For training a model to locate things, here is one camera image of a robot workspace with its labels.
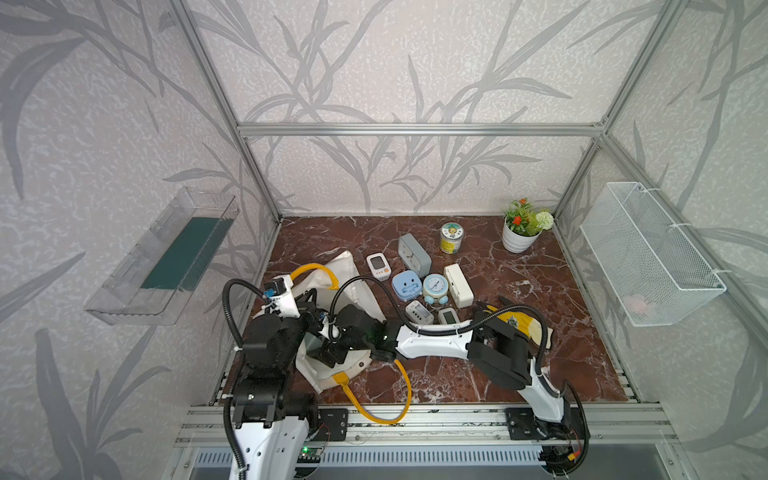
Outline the white rectangular alarm clock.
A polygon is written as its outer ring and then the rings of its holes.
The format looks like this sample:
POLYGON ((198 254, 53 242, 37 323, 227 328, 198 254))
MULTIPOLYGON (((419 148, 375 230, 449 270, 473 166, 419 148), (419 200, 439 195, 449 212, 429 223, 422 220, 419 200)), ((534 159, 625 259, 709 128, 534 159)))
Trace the white rectangular alarm clock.
POLYGON ((461 267, 457 263, 448 265, 444 268, 443 275, 448 280, 449 293, 454 304, 458 308, 471 307, 474 294, 461 267))

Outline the small white button clock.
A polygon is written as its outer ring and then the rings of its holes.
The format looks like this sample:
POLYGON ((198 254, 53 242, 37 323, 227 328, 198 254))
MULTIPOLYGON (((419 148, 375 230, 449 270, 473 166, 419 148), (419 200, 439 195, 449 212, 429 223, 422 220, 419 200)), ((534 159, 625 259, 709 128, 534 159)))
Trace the small white button clock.
POLYGON ((413 300, 405 307, 405 314, 410 322, 425 326, 434 323, 434 315, 419 301, 413 300))

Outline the white canvas bag yellow handles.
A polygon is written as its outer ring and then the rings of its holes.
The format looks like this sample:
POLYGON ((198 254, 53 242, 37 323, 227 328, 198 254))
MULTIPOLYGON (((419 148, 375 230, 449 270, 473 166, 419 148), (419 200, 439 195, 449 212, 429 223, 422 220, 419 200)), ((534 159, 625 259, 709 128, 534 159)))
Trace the white canvas bag yellow handles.
POLYGON ((395 366, 406 385, 406 401, 393 418, 380 418, 365 410, 350 386, 373 360, 394 359, 393 351, 384 345, 390 339, 386 333, 389 324, 368 282, 359 280, 358 275, 349 251, 326 264, 306 264, 290 274, 297 304, 315 315, 295 365, 315 393, 339 389, 369 421, 395 425, 405 418, 413 396, 410 379, 400 362, 395 366))

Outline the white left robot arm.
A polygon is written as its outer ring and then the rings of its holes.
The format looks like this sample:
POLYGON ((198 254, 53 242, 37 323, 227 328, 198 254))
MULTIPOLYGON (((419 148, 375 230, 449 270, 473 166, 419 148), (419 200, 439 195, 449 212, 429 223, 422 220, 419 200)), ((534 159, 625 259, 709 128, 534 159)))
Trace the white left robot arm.
POLYGON ((322 327, 314 289, 295 296, 280 276, 264 291, 244 279, 222 289, 222 309, 234 339, 235 380, 222 395, 223 425, 233 454, 232 479, 292 479, 304 443, 320 428, 316 396, 293 391, 295 361, 307 333, 322 327), (231 290, 243 287, 264 302, 244 330, 232 313, 231 290))

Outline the blue round alarm clock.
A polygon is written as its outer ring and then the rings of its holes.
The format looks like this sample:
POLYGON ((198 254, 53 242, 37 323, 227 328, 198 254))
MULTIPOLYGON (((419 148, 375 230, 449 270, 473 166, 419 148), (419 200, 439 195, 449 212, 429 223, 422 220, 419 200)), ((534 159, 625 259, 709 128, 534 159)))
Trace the blue round alarm clock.
POLYGON ((422 295, 428 305, 446 305, 449 301, 449 282, 441 274, 427 275, 422 282, 422 295))

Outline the white digital LCD clock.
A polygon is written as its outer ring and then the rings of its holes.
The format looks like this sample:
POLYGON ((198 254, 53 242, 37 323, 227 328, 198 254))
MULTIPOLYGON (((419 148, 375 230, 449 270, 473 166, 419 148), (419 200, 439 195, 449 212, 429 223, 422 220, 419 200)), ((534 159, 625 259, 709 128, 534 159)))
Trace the white digital LCD clock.
POLYGON ((437 317, 442 325, 457 325, 461 322, 458 312, 451 307, 440 309, 437 312, 437 317))

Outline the grey square alarm clock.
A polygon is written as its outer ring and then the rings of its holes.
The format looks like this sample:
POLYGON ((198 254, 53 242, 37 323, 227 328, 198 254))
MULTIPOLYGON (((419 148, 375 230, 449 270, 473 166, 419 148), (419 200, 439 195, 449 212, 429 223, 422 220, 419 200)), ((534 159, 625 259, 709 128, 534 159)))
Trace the grey square alarm clock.
POLYGON ((419 278, 431 273, 432 259, 412 234, 407 233, 398 239, 398 255, 405 268, 414 271, 419 278))

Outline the light blue square clock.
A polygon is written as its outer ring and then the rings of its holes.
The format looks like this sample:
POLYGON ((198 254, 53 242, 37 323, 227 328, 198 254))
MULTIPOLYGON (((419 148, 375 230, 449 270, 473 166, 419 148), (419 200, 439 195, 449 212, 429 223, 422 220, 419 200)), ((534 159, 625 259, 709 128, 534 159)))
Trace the light blue square clock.
POLYGON ((418 274, 413 270, 405 270, 394 275, 391 279, 391 286, 402 302, 409 302, 417 299, 422 294, 422 281, 418 274))

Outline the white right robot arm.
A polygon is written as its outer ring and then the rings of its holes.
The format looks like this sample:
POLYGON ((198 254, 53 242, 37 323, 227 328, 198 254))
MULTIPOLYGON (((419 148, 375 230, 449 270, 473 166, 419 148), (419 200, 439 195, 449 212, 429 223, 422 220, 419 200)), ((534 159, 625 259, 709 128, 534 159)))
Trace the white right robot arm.
POLYGON ((310 357, 330 367, 354 350, 396 366, 421 357, 466 360, 492 384, 518 392, 527 402, 528 410, 507 415, 509 433, 551 441, 540 455, 545 471, 565 477, 583 464, 591 438, 585 409, 570 382, 557 388, 544 370, 549 332, 538 310, 485 304, 468 321, 419 325, 401 309, 395 319, 379 321, 354 304, 340 307, 340 297, 334 294, 327 308, 311 306, 309 330, 321 344, 308 352, 310 357))

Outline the white timer orange buttons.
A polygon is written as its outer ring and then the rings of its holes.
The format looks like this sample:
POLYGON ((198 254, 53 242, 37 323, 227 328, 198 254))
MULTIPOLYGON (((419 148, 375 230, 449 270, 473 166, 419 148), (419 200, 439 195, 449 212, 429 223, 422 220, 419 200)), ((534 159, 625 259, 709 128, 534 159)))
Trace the white timer orange buttons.
POLYGON ((392 268, 383 253, 374 253, 366 257, 366 263, 374 278, 385 281, 390 278, 392 268))

